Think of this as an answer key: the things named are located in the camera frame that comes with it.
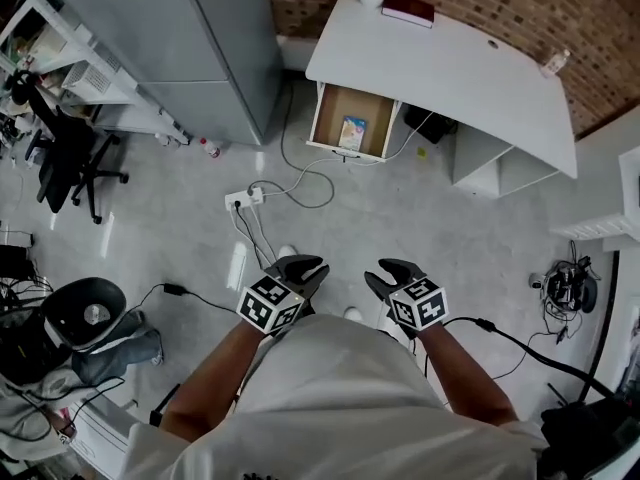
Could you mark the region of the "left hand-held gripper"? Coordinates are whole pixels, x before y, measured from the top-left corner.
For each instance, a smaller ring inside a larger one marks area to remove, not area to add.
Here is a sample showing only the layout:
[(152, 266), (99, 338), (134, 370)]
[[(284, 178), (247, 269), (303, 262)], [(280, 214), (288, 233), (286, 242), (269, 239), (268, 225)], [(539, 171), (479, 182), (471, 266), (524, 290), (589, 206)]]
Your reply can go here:
[(311, 298), (330, 272), (315, 255), (284, 256), (245, 286), (236, 313), (264, 335), (284, 332), (314, 313)]

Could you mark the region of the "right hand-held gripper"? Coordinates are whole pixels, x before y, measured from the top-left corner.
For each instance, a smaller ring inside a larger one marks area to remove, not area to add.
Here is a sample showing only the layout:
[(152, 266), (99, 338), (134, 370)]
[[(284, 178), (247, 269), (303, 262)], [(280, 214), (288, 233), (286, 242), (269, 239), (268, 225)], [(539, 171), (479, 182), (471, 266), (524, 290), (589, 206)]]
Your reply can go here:
[(389, 306), (388, 317), (409, 339), (449, 315), (446, 291), (431, 281), (412, 262), (383, 258), (379, 266), (389, 273), (398, 286), (389, 284), (376, 274), (366, 271), (364, 279), (374, 295)]

